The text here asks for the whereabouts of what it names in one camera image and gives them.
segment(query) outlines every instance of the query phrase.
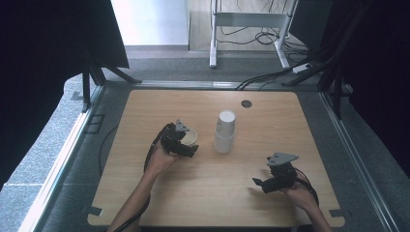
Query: forearm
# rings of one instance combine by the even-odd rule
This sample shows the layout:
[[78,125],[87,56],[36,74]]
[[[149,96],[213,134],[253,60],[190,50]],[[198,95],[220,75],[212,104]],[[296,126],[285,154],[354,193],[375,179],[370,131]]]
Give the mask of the forearm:
[[[158,174],[154,172],[146,172],[142,176],[139,184],[136,186],[130,197],[127,199],[121,210],[118,212],[115,219],[108,227],[107,232],[116,230],[126,220],[134,216],[139,210],[142,209],[145,202],[148,200],[148,197],[150,196],[151,189],[157,177]],[[138,223],[139,219],[133,222],[124,231],[135,231],[136,227],[138,226]]]
[[310,218],[311,224],[313,225],[314,231],[316,232],[331,232],[332,228],[328,221],[323,216],[322,211],[319,207],[313,207],[307,210],[307,215]]

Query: white paper cup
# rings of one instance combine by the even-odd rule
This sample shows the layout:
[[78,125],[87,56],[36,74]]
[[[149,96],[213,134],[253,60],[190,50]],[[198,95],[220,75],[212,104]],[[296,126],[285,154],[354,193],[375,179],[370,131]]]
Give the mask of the white paper cup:
[[233,143],[235,140],[235,131],[230,137],[222,137],[217,133],[217,129],[215,129],[215,142],[214,147],[215,150],[219,153],[228,153],[233,148]]
[[230,137],[235,134],[236,115],[233,111],[225,109],[220,112],[216,131],[221,137]]
[[196,139],[198,138],[198,134],[194,129],[190,129],[190,131],[186,131],[186,135],[181,139],[181,143],[187,146],[194,146]]

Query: table surface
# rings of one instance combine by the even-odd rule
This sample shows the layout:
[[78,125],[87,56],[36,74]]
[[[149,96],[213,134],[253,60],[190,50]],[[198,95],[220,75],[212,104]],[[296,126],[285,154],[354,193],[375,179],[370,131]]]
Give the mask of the table surface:
[[[244,100],[252,106],[241,105]],[[224,109],[236,114],[233,150],[214,149],[214,131]],[[163,173],[152,190],[141,225],[293,227],[308,217],[280,192],[264,193],[252,178],[272,178],[266,158],[274,152],[299,156],[292,161],[316,189],[320,208],[333,227],[344,217],[294,93],[246,91],[134,90],[126,108],[89,215],[93,225],[109,224],[143,173],[150,144],[177,119],[195,129],[199,149]]]

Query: aluminum rail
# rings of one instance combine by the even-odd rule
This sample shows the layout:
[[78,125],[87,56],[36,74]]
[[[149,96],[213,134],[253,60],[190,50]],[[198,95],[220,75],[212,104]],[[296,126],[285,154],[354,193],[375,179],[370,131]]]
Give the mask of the aluminum rail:
[[367,193],[368,198],[370,199],[371,204],[374,207],[376,214],[379,216],[379,219],[385,229],[385,231],[396,232],[399,231],[395,220],[391,214],[389,206],[384,200],[380,190],[374,183],[374,180],[371,178],[370,174],[367,171],[367,168],[357,151],[355,144],[350,138],[349,133],[347,132],[346,127],[343,125],[343,122],[338,119],[336,114],[332,109],[332,101],[326,93],[319,92],[319,95],[322,101],[325,104],[325,107],[329,113],[329,116],[337,130],[337,133],[341,139],[341,142],[346,149],[347,155],[350,158],[353,167],[355,168],[360,181],[362,182],[364,189]]

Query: hand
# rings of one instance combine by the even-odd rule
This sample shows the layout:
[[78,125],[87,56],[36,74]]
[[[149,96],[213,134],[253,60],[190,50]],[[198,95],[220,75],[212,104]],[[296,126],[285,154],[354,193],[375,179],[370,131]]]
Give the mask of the hand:
[[178,155],[168,154],[163,149],[161,143],[157,142],[145,172],[158,176],[179,158],[180,156]]
[[[308,181],[301,173],[298,172],[298,178]],[[301,183],[296,182],[291,188],[282,188],[280,190],[293,202],[294,205],[304,211],[318,208],[316,201],[310,191]]]

